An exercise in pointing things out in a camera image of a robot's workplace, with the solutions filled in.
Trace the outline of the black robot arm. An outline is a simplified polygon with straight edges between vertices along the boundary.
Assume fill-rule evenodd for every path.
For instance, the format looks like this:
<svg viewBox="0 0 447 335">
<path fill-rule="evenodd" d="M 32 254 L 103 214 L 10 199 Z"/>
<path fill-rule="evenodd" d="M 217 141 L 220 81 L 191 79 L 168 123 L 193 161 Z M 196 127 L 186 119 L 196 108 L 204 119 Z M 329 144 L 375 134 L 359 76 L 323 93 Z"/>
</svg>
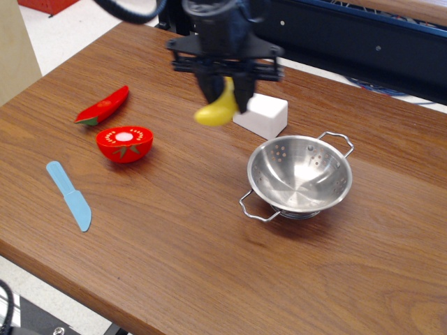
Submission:
<svg viewBox="0 0 447 335">
<path fill-rule="evenodd" d="M 252 25 L 262 18 L 251 16 L 248 1 L 183 1 L 182 7 L 196 32 L 168 41 L 174 70 L 194 74 L 210 103 L 223 93 L 224 78 L 231 78 L 238 109 L 246 112 L 257 81 L 281 79 L 283 48 L 255 35 Z"/>
</svg>

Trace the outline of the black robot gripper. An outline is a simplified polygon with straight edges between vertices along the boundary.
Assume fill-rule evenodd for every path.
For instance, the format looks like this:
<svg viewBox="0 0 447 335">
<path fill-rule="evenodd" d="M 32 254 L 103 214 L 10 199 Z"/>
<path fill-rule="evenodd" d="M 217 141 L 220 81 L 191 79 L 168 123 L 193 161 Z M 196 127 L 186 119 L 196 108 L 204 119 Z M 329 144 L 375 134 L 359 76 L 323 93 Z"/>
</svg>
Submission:
<svg viewBox="0 0 447 335">
<path fill-rule="evenodd" d="M 279 81 L 284 72 L 277 58 L 284 50 L 257 37 L 251 22 L 241 13 L 213 16 L 194 15 L 196 34 L 170 39 L 176 71 L 196 72 L 198 86 L 206 101 L 213 103 L 224 90 L 225 76 L 232 76 L 239 112 L 247 111 L 257 80 Z"/>
</svg>

